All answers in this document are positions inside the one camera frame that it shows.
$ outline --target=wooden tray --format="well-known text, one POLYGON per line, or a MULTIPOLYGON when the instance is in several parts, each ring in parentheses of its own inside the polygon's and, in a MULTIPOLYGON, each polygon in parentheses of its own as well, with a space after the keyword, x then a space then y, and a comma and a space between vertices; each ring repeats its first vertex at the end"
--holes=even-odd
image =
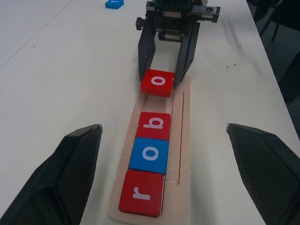
POLYGON ((190 80, 188 76, 174 90, 170 98, 138 94, 109 201, 108 215, 110 218, 132 225, 187 224, 190 184, 189 116, 190 80), (172 115, 162 211, 157 218, 125 213, 119 210, 122 187, 141 112, 172 115))

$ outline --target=blue block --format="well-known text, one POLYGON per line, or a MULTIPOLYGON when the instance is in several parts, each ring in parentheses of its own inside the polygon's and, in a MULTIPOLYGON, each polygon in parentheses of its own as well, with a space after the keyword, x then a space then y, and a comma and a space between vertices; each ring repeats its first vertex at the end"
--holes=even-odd
POLYGON ((105 3, 106 8, 119 9, 124 5, 124 0, 109 0, 105 3))
POLYGON ((168 141, 138 137, 133 146, 129 168, 165 175, 168 151, 168 141))

